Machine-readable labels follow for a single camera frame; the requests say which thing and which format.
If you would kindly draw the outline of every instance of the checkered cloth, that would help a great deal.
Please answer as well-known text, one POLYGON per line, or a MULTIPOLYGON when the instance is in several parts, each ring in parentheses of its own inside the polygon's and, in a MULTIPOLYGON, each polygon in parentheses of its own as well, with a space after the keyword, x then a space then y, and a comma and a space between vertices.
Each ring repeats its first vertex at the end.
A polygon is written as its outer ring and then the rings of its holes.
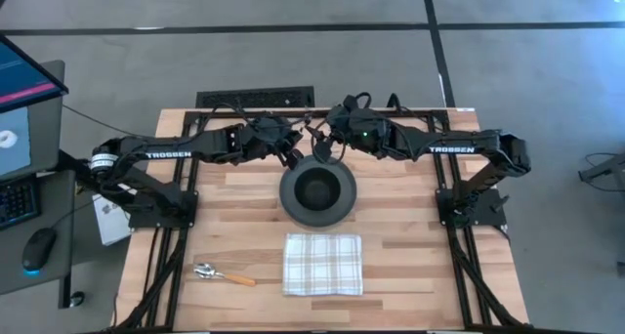
POLYGON ((353 234, 290 233, 284 295, 362 295, 362 241, 353 234))

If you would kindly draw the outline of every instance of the monitor screen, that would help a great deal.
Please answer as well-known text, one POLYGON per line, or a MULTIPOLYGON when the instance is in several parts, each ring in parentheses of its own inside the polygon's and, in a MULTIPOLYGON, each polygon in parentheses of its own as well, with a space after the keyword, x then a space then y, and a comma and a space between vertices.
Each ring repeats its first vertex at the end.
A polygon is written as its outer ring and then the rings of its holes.
POLYGON ((66 93, 61 81, 0 35, 0 113, 66 93))

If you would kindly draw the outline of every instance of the black mouse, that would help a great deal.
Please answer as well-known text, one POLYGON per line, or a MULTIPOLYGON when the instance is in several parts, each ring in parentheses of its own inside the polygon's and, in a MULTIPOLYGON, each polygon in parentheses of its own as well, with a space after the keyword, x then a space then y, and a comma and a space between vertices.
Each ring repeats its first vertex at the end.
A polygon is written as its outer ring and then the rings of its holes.
POLYGON ((27 271, 39 271, 48 262, 48 256, 57 239, 57 232, 52 228, 36 231, 26 242, 21 254, 21 265, 27 271))

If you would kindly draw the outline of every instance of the wooden tabletop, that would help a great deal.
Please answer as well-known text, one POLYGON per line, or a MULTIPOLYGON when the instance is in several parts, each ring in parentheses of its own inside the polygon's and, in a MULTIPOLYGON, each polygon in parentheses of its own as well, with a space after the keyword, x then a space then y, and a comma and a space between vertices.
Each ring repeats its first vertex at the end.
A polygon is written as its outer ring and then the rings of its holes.
MULTIPOLYGON (((184 109, 164 109, 157 136, 180 136, 184 116, 184 109)), ((470 109, 450 109, 449 117, 452 129, 479 129, 476 113, 470 109)), ((417 119, 394 120, 426 130, 417 119)), ((213 119, 207 129, 234 122, 213 119)), ((298 148, 310 154, 309 138, 302 139, 298 148)), ((480 156, 458 158, 463 179, 486 163, 480 156)), ((438 222, 433 157, 424 155, 416 163, 378 161, 348 149, 344 162, 356 178, 357 200, 343 223, 324 232, 361 235, 363 296, 282 295, 285 234, 311 231, 291 222, 280 206, 278 185, 284 168, 275 157, 237 167, 201 163, 199 210, 189 233, 175 330, 462 328, 447 236, 438 222), (199 279, 191 266, 198 262, 253 277, 258 285, 199 279)), ((443 164, 447 181, 452 182, 446 158, 443 164)), ((174 161, 154 161, 147 171, 167 182, 174 165, 174 161)), ((142 298, 152 233, 141 230, 132 235, 117 297, 119 318, 125 318, 142 298)), ((508 241, 492 227, 475 227, 474 233, 484 280, 512 315, 527 321, 508 241)), ((467 283, 473 319, 479 322, 475 289, 468 278, 467 283)), ((164 321, 168 291, 166 284, 157 323, 164 321)))

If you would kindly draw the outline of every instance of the white paper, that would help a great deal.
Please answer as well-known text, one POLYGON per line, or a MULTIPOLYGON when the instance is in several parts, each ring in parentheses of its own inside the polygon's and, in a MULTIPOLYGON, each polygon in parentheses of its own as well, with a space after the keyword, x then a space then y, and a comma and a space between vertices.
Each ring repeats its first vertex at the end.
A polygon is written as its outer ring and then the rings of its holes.
POLYGON ((108 246, 130 236, 130 215, 99 194, 93 195, 93 199, 102 245, 108 246))

